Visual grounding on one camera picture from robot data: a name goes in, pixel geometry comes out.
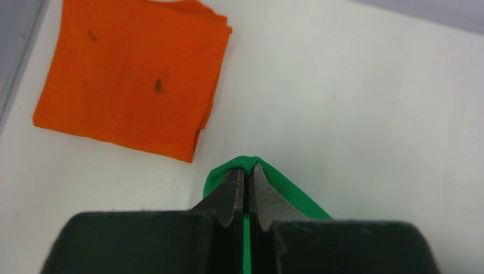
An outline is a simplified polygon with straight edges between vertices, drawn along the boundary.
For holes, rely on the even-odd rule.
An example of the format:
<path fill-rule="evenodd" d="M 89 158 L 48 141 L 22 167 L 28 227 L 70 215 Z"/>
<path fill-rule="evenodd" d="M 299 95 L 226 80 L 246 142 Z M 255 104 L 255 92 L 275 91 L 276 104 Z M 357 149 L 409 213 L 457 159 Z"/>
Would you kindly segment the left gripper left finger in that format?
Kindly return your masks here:
<path fill-rule="evenodd" d="M 244 181 L 229 170 L 188 211 L 76 214 L 42 273 L 242 273 Z"/>

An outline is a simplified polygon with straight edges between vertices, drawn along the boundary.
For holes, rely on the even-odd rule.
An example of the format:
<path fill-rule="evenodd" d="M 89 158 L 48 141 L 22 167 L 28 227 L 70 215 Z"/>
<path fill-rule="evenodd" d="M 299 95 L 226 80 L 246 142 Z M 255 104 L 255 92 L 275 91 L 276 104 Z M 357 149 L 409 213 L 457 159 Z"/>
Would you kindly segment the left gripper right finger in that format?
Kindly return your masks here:
<path fill-rule="evenodd" d="M 439 273 L 410 223 L 311 218 L 270 185 L 261 164 L 248 190 L 253 273 Z"/>

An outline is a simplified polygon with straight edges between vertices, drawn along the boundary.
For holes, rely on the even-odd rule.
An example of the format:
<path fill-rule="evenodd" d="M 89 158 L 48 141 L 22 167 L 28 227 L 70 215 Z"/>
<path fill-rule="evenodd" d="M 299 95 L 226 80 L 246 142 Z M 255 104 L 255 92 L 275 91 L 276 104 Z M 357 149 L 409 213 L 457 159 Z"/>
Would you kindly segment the green t shirt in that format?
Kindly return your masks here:
<path fill-rule="evenodd" d="M 211 170 L 205 180 L 203 198 L 208 197 L 224 181 L 229 170 L 242 168 L 245 171 L 245 177 L 248 178 L 256 163 L 261 164 L 269 184 L 297 210 L 313 219 L 331 218 L 325 210 L 284 174 L 257 156 L 238 156 Z"/>

